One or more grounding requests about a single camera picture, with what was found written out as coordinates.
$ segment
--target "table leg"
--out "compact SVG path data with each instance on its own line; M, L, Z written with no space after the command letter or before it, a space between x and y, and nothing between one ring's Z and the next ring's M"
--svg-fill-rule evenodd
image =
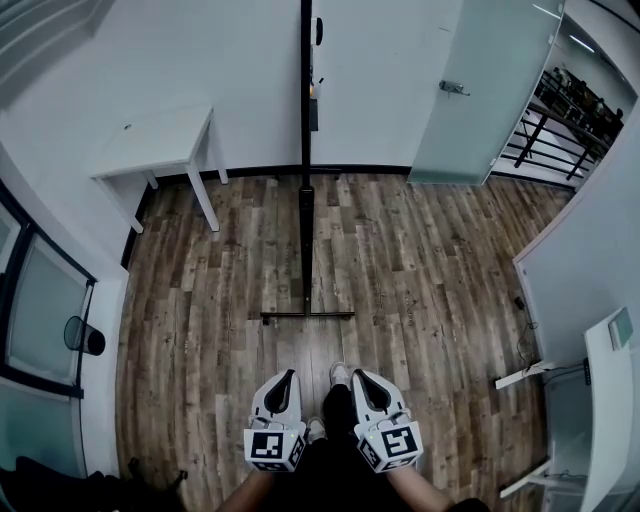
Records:
M158 182L156 181L156 177L153 175L153 171L142 171L144 177L147 178L147 182L151 185L153 190L157 190Z
M134 214L129 213L127 209L122 206L122 202L120 201L117 192L113 189L108 179L95 178L95 182L98 184L104 195L107 196L107 199L111 201L111 204L116 208L116 210L118 210L118 213L122 218L126 220L133 229L135 229L136 233L142 233L142 224L138 222L138 219L136 219Z
M193 187L193 191L196 193L196 197L200 202L200 206L204 212L204 216L209 222L211 230L220 231L220 223L213 211L213 206L211 206L211 201L209 201L209 196L204 188L204 184L202 183L202 178L200 177L200 172L198 171L196 164L194 162L189 162L186 167L189 180L191 181L191 186Z
M510 494L513 494L514 492L522 489L525 485L528 485L528 484L531 484L531 483L538 483L537 481L533 482L532 480L536 480L535 477L540 476L542 473L544 473L545 471L547 471L549 469L551 469L551 460L548 460L544 464L538 466L531 473L529 473L526 476L523 476L520 480L518 480L514 484L510 485L509 487L507 487L505 489L502 489L500 491L500 498L502 498L502 499L506 498Z
M218 134L213 126L213 120L209 123L209 144L207 145L207 155L209 159L214 162L216 169L218 169L218 175L220 176L220 183L226 185L229 183L229 176L227 176L227 168L222 162L220 144L218 141Z
M569 367L578 368L580 363L576 363L574 365L569 365ZM548 372L550 370L557 370L560 368L567 368L565 364L555 363L553 361L540 361L535 365L529 366L529 368L525 368L524 370L520 370L519 372L512 373L508 377L503 377L502 379L498 379L495 381L496 389L502 389L511 384L515 384L522 379L526 379L527 377L531 377L533 375L538 375L539 373Z

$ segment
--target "ceiling light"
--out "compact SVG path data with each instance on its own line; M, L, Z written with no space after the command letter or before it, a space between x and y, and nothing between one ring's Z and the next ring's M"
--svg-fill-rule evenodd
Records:
M553 16L554 18L558 18L560 19L560 16L558 16L557 14L552 13L551 11L547 11L546 9L543 9L542 7L540 7L539 5L536 4L532 4L536 9L538 9L539 11L542 11L544 13L547 13L549 16Z
M596 53L596 51L591 48L590 46L587 46L586 44L584 44L582 41L580 41L580 39L578 39L575 36L569 36L571 39L573 39L576 43L578 43L581 46L584 46L587 50L589 50L591 53Z

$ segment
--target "black pants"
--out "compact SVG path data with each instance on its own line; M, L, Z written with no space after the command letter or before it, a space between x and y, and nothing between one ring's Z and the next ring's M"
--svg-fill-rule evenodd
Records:
M327 439L305 448L295 473L279 474L264 510L409 510L357 449L351 391L331 388L322 406Z

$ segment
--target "wooden floor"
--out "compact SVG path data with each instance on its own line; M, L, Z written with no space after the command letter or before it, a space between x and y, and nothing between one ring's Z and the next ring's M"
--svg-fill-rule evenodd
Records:
M247 474L242 430L255 390L295 368L303 415L320 411L333 361L403 390L425 443L423 473L456 499L539 510L529 488L499 501L546 455L540 383L501 392L523 366L524 313L511 260L571 193L492 178L478 188L407 185L388 175L313 178L313 309L355 319L272 321L300 311L296 178L206 184L222 226L209 230L188 185L155 193L131 260L118 356L117 437L165 486L189 471L189 511L214 510ZM521 344L535 357L532 333Z

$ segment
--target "door handle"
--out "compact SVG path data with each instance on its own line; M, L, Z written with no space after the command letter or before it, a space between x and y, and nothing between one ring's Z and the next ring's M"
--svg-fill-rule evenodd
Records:
M448 94L462 94L463 96L471 96L470 92L464 92L464 85L456 82L449 82L447 80L440 80L438 84L440 89Z

